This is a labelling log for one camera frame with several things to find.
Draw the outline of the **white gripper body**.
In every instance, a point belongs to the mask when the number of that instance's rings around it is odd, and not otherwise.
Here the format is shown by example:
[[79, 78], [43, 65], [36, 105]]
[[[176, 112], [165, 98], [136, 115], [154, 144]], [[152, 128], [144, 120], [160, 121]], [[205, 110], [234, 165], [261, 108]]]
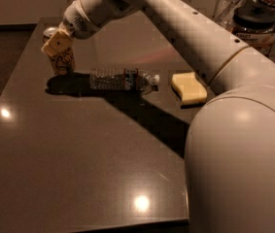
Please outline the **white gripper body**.
[[100, 30], [86, 15], [81, 0], [75, 0], [67, 7], [59, 28], [76, 39], [88, 39]]

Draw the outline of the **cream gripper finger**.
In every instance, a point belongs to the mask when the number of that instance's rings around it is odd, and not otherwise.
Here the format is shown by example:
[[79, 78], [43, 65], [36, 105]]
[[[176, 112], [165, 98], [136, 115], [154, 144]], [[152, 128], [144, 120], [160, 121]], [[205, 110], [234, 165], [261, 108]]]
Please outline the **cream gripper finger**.
[[52, 36], [44, 43], [41, 51], [46, 55], [53, 57], [72, 46], [73, 39], [62, 29], [56, 30]]

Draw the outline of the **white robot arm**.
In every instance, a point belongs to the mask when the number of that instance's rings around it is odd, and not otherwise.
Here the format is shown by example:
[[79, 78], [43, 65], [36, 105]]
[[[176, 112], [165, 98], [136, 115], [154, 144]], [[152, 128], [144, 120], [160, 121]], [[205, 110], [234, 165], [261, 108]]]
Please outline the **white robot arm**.
[[215, 93], [186, 141], [189, 233], [275, 233], [275, 63], [181, 0], [76, 0], [54, 56], [142, 11]]

